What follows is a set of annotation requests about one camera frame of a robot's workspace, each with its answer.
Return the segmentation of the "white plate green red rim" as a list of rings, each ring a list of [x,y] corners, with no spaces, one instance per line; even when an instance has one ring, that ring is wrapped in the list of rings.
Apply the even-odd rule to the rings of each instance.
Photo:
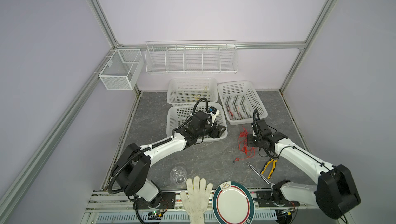
[[[250,224],[255,214],[250,192],[235,181],[226,181],[217,187],[213,194],[212,209],[220,224]]]

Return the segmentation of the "rear white plastic basket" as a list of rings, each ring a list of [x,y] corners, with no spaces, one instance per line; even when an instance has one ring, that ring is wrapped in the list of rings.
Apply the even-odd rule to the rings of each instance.
[[[217,81],[214,78],[174,78],[167,91],[167,103],[173,106],[196,103],[201,98],[218,101]]]

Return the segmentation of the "green circuit board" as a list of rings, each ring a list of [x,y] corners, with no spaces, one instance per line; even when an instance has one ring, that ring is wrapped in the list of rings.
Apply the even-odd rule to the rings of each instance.
[[[148,220],[161,220],[163,217],[163,212],[161,211],[153,211],[147,214]]]

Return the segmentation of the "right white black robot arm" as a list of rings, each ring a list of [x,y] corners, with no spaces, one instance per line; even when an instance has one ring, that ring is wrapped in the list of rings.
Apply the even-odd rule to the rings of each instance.
[[[264,180],[272,190],[271,200],[277,206],[287,202],[306,203],[318,207],[327,217],[347,223],[346,214],[361,203],[351,171],[344,165],[335,166],[302,149],[281,132],[272,132],[266,121],[253,111],[253,133],[248,141],[262,149],[269,157],[268,164],[275,165],[285,158],[314,182],[313,185],[298,184],[290,180],[278,183]]]

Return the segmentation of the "yellow handled pliers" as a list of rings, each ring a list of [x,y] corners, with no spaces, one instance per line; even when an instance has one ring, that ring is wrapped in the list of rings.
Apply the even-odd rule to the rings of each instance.
[[[275,169],[276,169],[277,161],[278,161],[278,159],[269,159],[269,160],[265,163],[265,165],[264,165],[264,167],[262,168],[260,174],[263,175],[263,174],[266,172],[266,170],[268,169],[268,170],[269,170],[269,174],[268,174],[268,176],[267,176],[267,179],[271,179],[271,177],[272,177],[272,175],[273,175],[273,173],[274,173],[274,171],[275,171]]]

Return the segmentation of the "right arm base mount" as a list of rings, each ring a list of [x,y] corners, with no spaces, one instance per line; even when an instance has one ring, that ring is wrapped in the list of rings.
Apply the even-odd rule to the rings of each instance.
[[[254,197],[253,200],[258,203],[258,206],[260,208],[300,206],[300,203],[298,201],[289,201],[283,198],[275,199],[275,197],[273,196],[273,191],[271,189],[256,191],[255,194],[256,197]]]

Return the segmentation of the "front white plastic basket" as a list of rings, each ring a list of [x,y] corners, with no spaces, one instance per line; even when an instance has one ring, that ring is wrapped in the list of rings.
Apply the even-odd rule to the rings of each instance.
[[[186,105],[186,106],[173,106],[169,109],[168,111],[168,116],[167,116],[167,131],[166,134],[167,136],[170,136],[172,134],[172,130],[175,129],[176,127],[180,126],[191,114],[193,110],[194,105]],[[220,114],[217,115],[215,121],[219,126],[225,126],[226,130],[222,133],[222,135],[219,138],[212,138],[210,136],[205,136],[203,139],[203,142],[214,142],[214,141],[219,141],[222,139],[225,139],[228,136],[228,128],[226,124],[226,118],[224,115],[224,111],[222,108],[222,105],[216,102],[210,102],[208,107],[214,107],[219,110]]]

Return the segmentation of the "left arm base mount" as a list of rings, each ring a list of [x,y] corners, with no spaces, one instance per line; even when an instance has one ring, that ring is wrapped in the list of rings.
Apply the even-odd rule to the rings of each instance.
[[[134,201],[134,205],[136,205],[139,210],[174,209],[175,204],[175,192],[161,192],[152,201],[146,201],[143,198],[136,198]]]

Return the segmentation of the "white plastic basket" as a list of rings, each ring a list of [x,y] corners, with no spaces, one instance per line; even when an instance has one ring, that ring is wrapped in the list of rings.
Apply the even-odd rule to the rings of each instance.
[[[173,106],[169,109],[168,111],[168,116],[167,116],[167,131],[166,134],[167,136],[170,136],[172,134],[172,130],[175,129],[176,127],[180,126],[191,114],[193,110],[194,105],[186,105],[186,106]],[[228,136],[228,128],[226,124],[226,118],[224,115],[224,111],[222,108],[222,105],[216,102],[210,102],[208,107],[214,107],[219,110],[220,114],[217,115],[215,121],[219,126],[225,126],[226,130],[222,133],[222,135],[219,138],[212,138],[210,136],[205,136],[203,139],[203,142],[214,142],[214,141],[219,141],[222,139],[225,139]]]
[[[260,118],[268,116],[268,112],[251,82],[221,83],[217,89],[227,120],[231,125],[251,123],[254,110],[258,111]]]
[[[218,101],[217,81],[214,78],[174,78],[167,91],[167,103],[173,106],[196,103],[201,98]]]

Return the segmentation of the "white knit glove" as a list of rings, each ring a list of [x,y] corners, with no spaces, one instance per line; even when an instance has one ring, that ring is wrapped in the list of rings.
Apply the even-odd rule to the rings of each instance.
[[[181,192],[180,198],[191,224],[204,224],[204,213],[208,208],[209,196],[213,184],[195,176],[186,181],[187,192]]]

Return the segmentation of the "silver combination wrench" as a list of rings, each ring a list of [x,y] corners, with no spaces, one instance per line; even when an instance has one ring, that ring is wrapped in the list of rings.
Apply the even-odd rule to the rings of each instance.
[[[274,184],[272,182],[270,182],[267,178],[265,178],[250,162],[247,162],[246,164],[254,173],[256,173],[261,179],[263,179],[269,185],[270,189],[273,189]]]

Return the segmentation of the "right white plastic basket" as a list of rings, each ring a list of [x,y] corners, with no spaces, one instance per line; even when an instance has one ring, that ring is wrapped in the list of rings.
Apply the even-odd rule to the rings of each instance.
[[[268,112],[251,82],[221,83],[217,89],[227,120],[231,125],[251,123],[254,110],[258,111],[260,118],[268,116]]]

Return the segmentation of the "clear drinking glass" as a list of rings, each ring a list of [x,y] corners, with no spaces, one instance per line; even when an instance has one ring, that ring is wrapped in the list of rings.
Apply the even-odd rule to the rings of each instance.
[[[176,186],[183,186],[187,180],[187,171],[181,166],[173,168],[170,172],[170,180]]]

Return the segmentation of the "small white mesh box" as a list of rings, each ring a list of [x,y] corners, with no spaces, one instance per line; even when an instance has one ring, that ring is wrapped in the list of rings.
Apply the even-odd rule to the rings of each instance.
[[[107,90],[133,91],[143,65],[141,50],[115,49],[99,77]]]

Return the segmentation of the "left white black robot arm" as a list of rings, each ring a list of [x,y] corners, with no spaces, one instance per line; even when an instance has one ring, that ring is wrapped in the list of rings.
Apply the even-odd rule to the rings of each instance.
[[[169,155],[203,143],[207,136],[219,139],[227,130],[218,123],[221,113],[218,103],[210,104],[207,98],[200,98],[186,120],[170,136],[148,145],[128,145],[110,172],[107,192],[141,198],[152,208],[159,206],[163,193],[147,178],[151,166]]]

